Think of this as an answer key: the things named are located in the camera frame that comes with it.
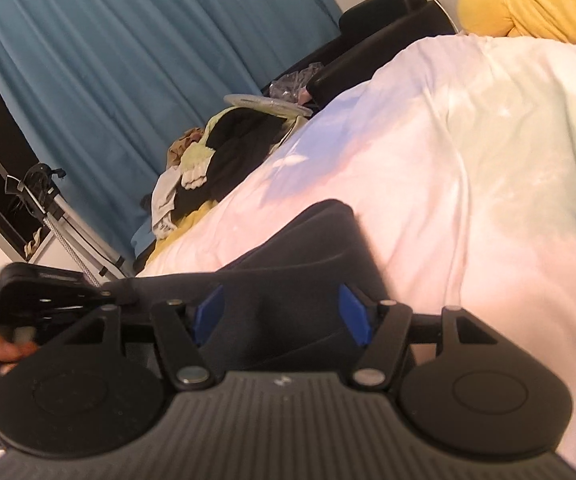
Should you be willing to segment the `metal tripod stand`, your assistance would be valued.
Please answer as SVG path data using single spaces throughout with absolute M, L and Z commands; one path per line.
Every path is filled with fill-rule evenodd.
M 5 193 L 17 197 L 48 231 L 46 242 L 41 242 L 30 261 L 40 264 L 47 245 L 57 242 L 93 285 L 130 278 L 134 275 L 131 263 L 97 235 L 62 197 L 55 178 L 65 176 L 62 168 L 38 162 L 21 179 L 11 174 L 5 178 Z

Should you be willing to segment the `dark navy garment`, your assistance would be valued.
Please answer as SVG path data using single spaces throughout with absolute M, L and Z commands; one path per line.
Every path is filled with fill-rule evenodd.
M 388 292 L 350 206 L 324 200 L 261 246 L 216 272 L 125 278 L 104 286 L 128 322 L 156 304 L 190 304 L 216 286 L 225 292 L 220 324 L 200 353 L 215 375 L 244 370 L 334 370 L 348 377 L 361 354 L 338 312 L 338 289 L 371 300 Z

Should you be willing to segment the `pastel pink white bed cover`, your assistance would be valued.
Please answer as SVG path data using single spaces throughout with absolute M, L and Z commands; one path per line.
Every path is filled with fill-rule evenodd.
M 340 94 L 148 276 L 222 268 L 307 206 L 349 205 L 390 295 L 461 306 L 573 397 L 576 467 L 576 44 L 419 40 Z

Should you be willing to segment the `pile of mixed clothes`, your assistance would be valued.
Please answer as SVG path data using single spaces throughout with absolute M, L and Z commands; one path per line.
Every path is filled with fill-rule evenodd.
M 229 94 L 224 101 L 204 127 L 169 146 L 166 170 L 140 203 L 149 218 L 132 238 L 137 257 L 230 194 L 313 115 L 307 106 L 264 96 Z

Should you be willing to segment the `teal curtain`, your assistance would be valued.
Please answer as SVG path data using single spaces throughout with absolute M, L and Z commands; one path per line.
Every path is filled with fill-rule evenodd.
M 122 256 L 166 150 L 337 37 L 335 0 L 0 0 L 0 95 Z

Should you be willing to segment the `clear crumpled plastic bag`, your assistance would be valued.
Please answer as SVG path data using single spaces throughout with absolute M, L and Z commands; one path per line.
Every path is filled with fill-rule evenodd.
M 268 96 L 292 104 L 304 105 L 312 100 L 306 88 L 311 79 L 324 68 L 320 62 L 311 63 L 302 70 L 296 70 L 273 80 L 268 87 Z

